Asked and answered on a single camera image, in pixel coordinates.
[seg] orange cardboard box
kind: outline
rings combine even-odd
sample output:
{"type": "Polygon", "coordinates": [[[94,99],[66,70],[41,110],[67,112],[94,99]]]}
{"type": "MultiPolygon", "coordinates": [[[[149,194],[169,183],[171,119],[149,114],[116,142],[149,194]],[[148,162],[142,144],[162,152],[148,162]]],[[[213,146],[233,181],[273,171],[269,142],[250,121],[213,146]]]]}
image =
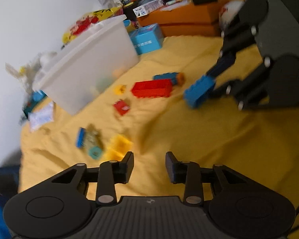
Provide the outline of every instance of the orange cardboard box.
{"type": "Polygon", "coordinates": [[[164,36],[203,35],[219,36],[219,10],[223,3],[213,2],[203,5],[193,3],[173,9],[156,10],[149,15],[139,17],[140,25],[158,23],[164,36]]]}

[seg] red toy block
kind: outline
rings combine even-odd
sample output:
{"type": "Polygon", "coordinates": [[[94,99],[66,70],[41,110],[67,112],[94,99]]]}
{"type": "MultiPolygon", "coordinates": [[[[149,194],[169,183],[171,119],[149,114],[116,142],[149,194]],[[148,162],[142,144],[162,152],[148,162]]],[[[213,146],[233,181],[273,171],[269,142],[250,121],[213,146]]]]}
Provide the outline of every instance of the red toy block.
{"type": "Polygon", "coordinates": [[[123,100],[118,100],[116,103],[113,104],[113,106],[121,116],[126,114],[130,109],[130,107],[123,100]]]}
{"type": "Polygon", "coordinates": [[[136,82],[131,90],[135,97],[169,97],[172,83],[170,79],[136,82]]]}

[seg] white wall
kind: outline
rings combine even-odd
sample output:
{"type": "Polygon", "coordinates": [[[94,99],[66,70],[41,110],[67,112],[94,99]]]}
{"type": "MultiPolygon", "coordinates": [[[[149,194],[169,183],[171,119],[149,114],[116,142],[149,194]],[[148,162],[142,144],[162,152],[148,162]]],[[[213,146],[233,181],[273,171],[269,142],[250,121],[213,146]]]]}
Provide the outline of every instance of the white wall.
{"type": "Polygon", "coordinates": [[[66,28],[97,9],[97,0],[0,0],[0,164],[19,148],[24,94],[5,62],[19,68],[38,52],[60,50],[66,28]]]}

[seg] white box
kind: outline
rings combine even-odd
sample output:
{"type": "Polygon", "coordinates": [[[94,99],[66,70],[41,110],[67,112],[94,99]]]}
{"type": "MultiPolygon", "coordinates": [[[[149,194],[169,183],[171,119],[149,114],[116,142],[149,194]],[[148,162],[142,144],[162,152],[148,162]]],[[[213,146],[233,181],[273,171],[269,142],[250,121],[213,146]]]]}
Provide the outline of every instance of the white box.
{"type": "Polygon", "coordinates": [[[92,25],[37,73],[33,89],[76,114],[138,63],[125,19],[120,15],[92,25]]]}
{"type": "Polygon", "coordinates": [[[150,14],[151,12],[163,7],[162,0],[153,0],[133,9],[137,18],[150,14]]]}

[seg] yellow fabric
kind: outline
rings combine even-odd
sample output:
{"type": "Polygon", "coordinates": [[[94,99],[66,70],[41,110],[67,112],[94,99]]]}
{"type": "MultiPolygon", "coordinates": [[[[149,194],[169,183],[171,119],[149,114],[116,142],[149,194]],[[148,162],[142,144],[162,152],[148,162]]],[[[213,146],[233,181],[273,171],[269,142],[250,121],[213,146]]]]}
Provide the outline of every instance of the yellow fabric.
{"type": "MultiPolygon", "coordinates": [[[[179,160],[194,161],[211,168],[225,164],[249,178],[281,193],[299,205],[299,108],[270,111],[238,111],[233,98],[208,100],[199,109],[190,109],[183,91],[201,77],[217,60],[221,38],[179,36],[165,39],[163,48],[141,56],[138,65],[122,75],[109,89],[80,113],[70,116],[56,106],[53,123],[34,133],[29,125],[22,130],[23,152],[20,191],[76,164],[99,166],[103,159],[91,159],[75,147],[79,127],[92,123],[101,130],[105,145],[116,134],[132,140],[135,166],[130,182],[117,184],[117,196],[179,195],[184,185],[169,182],[165,153],[179,160]],[[151,80],[165,72],[184,72],[186,83],[174,87],[169,98],[133,97],[137,81],[151,80]],[[116,95],[114,88],[124,84],[127,91],[116,95]],[[131,109],[118,117],[112,104],[124,99],[131,109]]],[[[239,53],[234,66],[224,72],[218,84],[243,78],[261,62],[257,47],[239,53]]],[[[88,198],[95,199],[95,186],[88,198]]],[[[205,198],[211,199],[206,188],[205,198]]],[[[289,236],[299,238],[299,232],[289,236]]]]}

